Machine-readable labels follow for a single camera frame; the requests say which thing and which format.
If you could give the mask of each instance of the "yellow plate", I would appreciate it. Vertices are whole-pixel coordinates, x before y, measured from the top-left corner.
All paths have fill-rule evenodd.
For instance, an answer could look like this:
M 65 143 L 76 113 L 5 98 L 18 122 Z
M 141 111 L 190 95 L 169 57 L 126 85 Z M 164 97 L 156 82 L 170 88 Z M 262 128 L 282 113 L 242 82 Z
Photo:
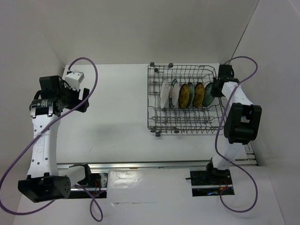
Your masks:
M 178 103 L 181 109 L 184 109 L 188 105 L 188 98 L 189 98 L 189 87 L 185 83 L 184 85 L 182 85 L 179 92 Z
M 194 93 L 194 99 L 193 99 L 193 106 L 199 107 L 201 106 L 204 99 L 204 85 L 203 83 L 198 83 L 195 86 L 195 93 Z

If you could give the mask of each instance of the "white plate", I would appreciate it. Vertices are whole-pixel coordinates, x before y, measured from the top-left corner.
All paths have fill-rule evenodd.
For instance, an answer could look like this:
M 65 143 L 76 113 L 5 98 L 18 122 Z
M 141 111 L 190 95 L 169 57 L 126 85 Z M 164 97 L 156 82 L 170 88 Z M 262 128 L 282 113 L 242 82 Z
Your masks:
M 160 89 L 160 108 L 165 108 L 169 100 L 169 82 L 164 79 Z
M 174 79 L 171 84 L 170 94 L 169 94 L 169 104 L 170 109 L 175 108 L 179 97 L 179 85 L 177 79 Z

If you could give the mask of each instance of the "green plate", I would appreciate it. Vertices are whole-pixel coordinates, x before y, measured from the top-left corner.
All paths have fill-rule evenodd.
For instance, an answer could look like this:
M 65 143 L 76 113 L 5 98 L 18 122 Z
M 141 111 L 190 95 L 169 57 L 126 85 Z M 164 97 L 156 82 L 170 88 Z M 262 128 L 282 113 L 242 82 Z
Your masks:
M 202 106 L 208 107 L 211 105 L 215 97 L 213 97 L 210 94 L 211 88 L 212 88 L 213 82 L 210 82 L 208 85 L 206 85 L 205 90 L 204 90 L 204 100 L 202 102 Z

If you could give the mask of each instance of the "metal wire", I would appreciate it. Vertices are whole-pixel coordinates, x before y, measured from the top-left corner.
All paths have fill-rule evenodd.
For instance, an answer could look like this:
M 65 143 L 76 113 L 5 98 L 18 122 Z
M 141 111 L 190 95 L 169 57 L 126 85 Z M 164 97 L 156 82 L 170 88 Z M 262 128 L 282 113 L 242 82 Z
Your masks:
M 204 86 L 217 77 L 209 65 L 148 65 L 148 129 L 152 132 L 181 134 L 213 134 L 220 124 L 224 105 L 216 98 L 209 107 L 190 106 L 186 109 L 160 108 L 160 92 L 164 79 L 171 84 L 177 79 L 179 87 L 185 83 L 202 82 Z

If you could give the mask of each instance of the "plate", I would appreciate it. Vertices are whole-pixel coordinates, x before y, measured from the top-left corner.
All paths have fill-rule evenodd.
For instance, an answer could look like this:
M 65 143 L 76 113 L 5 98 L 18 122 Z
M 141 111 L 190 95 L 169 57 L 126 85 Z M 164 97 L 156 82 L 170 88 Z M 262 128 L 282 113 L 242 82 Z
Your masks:
M 189 88 L 189 96 L 188 96 L 188 102 L 187 102 L 187 107 L 189 107 L 192 104 L 192 101 L 194 99 L 194 85 L 193 83 L 189 82 L 188 84 L 188 88 Z
M 210 92 L 211 92 L 211 88 L 212 88 L 212 84 L 213 82 L 210 82 L 208 85 L 206 85 L 205 87 L 205 94 L 204 94 L 204 100 L 202 102 L 202 105 L 204 107 L 208 107 L 213 100 L 215 99 L 215 97 L 213 97 Z
M 169 96 L 169 82 L 167 79 L 163 80 L 160 90 L 160 108 L 163 109 L 167 106 Z
M 187 107 L 188 105 L 188 100 L 189 100 L 189 87 L 188 85 L 185 83 L 184 85 L 182 85 L 182 87 L 180 88 L 180 92 L 179 92 L 179 99 L 178 99 L 178 105 L 181 109 L 184 109 Z
M 199 107 L 201 106 L 204 99 L 204 85 L 203 83 L 198 83 L 195 86 L 195 94 L 194 94 L 194 100 L 193 100 L 193 106 Z
M 170 109 L 174 109 L 179 97 L 179 86 L 177 79 L 174 79 L 171 83 L 170 93 L 169 93 L 169 106 Z

